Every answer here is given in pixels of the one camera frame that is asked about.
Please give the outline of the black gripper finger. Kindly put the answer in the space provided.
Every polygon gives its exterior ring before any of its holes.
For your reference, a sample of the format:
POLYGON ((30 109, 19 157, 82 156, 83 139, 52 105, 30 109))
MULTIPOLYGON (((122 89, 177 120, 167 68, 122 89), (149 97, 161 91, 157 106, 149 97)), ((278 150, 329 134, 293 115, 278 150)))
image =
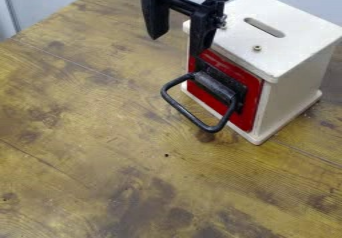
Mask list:
POLYGON ((197 10, 190 15, 190 54, 198 56, 211 47, 217 30, 226 26, 222 11, 197 10))
POLYGON ((157 40, 170 29, 170 8, 163 0, 141 0, 147 33, 157 40))

